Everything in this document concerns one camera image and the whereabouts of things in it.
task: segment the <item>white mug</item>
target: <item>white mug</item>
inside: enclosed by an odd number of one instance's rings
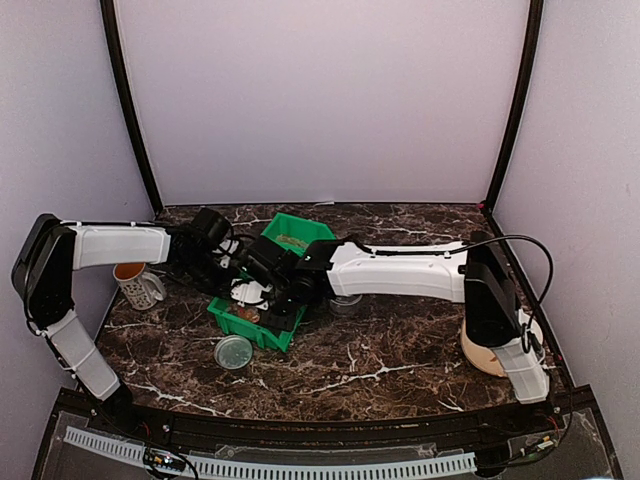
[[[147,272],[144,263],[121,263],[113,269],[113,277],[136,310],[148,310],[167,296],[160,279]]]

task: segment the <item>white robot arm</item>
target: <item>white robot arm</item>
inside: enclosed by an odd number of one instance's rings
[[[211,295],[230,285],[242,270],[254,279],[258,296],[271,292],[265,305],[276,317],[324,297],[357,294],[417,295],[465,303],[469,338],[493,350],[516,398],[533,403],[547,397],[549,380],[540,358],[521,344],[528,316],[520,308],[506,266],[491,248],[465,250],[462,242],[367,247],[348,240],[318,241],[299,258],[260,236],[236,257],[235,268],[225,268],[212,252],[229,230],[229,222],[208,209],[181,227],[61,222],[45,214],[32,228],[12,271],[27,321],[35,324],[34,332],[47,340],[63,368],[102,402],[121,428],[135,427],[131,392],[97,350],[71,298],[72,272],[85,267],[169,262]]]

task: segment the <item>marble tabletop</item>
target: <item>marble tabletop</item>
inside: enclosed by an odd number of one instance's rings
[[[259,234],[277,212],[329,225],[369,244],[447,243],[489,231],[472,205],[340,204],[212,206],[237,233]],[[169,207],[160,220],[186,223],[199,207]],[[214,360],[224,334],[210,297],[163,278],[168,297],[145,312],[121,293],[99,348],[138,404],[246,419],[380,420],[482,409],[515,402],[508,380],[464,357],[463,306],[422,297],[367,296],[357,313],[327,305],[303,318],[289,351],[255,348],[248,366]]]

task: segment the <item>white wall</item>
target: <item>white wall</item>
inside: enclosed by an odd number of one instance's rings
[[[117,4],[165,203],[484,198],[527,0]]]
[[[36,216],[148,219],[151,208],[120,112],[99,2],[0,0],[0,472],[30,478],[62,384],[28,333],[10,272]],[[95,333],[113,295],[109,269],[76,274]]]
[[[640,470],[640,7],[546,2],[528,104],[498,202],[505,232],[548,244],[545,310],[591,383],[629,478]],[[541,288],[545,263],[517,248]]]

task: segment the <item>gray plastic lid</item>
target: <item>gray plastic lid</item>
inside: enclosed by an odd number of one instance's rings
[[[229,335],[218,342],[213,356],[222,368],[237,370],[251,361],[253,347],[246,338],[240,335]]]

